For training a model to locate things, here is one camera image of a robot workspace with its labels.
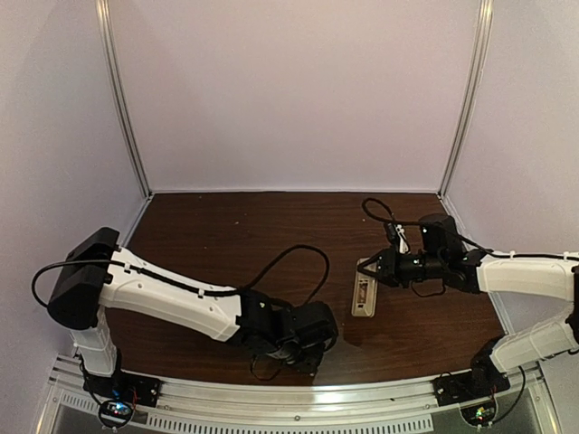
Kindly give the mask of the white remote control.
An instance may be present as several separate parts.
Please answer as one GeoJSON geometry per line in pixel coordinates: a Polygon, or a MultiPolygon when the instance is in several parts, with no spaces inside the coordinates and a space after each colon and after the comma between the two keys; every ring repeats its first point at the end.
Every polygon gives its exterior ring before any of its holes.
{"type": "Polygon", "coordinates": [[[357,271],[355,274],[351,315],[354,317],[373,317],[377,300],[378,282],[374,277],[357,271]]]}

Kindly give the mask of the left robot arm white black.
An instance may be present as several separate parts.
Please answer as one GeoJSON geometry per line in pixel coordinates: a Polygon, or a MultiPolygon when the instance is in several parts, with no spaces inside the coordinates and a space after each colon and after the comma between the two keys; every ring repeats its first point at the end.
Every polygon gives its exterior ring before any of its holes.
{"type": "Polygon", "coordinates": [[[216,342],[239,346],[314,375],[336,343],[337,322],[329,305],[292,304],[252,285],[218,286],[162,269],[119,246],[119,232],[102,227],[33,276],[59,270],[50,298],[41,303],[50,318],[67,328],[87,373],[110,378],[120,351],[105,311],[122,309],[183,326],[216,342]]]}

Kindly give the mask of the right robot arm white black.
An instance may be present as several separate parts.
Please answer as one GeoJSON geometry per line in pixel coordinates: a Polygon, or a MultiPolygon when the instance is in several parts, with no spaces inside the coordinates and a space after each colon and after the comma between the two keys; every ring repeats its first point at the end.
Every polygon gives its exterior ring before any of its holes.
{"type": "Polygon", "coordinates": [[[510,253],[484,249],[458,233],[450,215],[429,214],[415,222],[422,250],[401,251],[404,222],[385,221],[388,248],[360,261],[356,270],[375,283],[409,288],[439,280],[469,294],[499,292],[563,300],[565,310],[514,334],[488,342],[471,360],[480,378],[526,363],[578,351],[578,257],[574,253],[510,253]]]}

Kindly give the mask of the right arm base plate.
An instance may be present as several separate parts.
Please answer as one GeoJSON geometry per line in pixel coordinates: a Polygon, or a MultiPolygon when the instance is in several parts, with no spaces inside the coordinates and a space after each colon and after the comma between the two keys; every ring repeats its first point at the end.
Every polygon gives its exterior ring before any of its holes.
{"type": "Polygon", "coordinates": [[[508,378],[492,374],[489,378],[476,379],[472,370],[463,373],[443,373],[432,380],[434,395],[439,407],[490,398],[497,392],[510,388],[508,378]]]}

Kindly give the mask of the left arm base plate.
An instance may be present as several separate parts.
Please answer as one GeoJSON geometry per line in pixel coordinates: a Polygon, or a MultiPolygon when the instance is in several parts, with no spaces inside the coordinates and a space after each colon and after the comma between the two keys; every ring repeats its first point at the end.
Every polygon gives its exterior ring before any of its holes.
{"type": "Polygon", "coordinates": [[[119,399],[128,403],[155,408],[161,381],[158,378],[120,372],[113,377],[84,374],[83,389],[101,398],[119,399]]]}

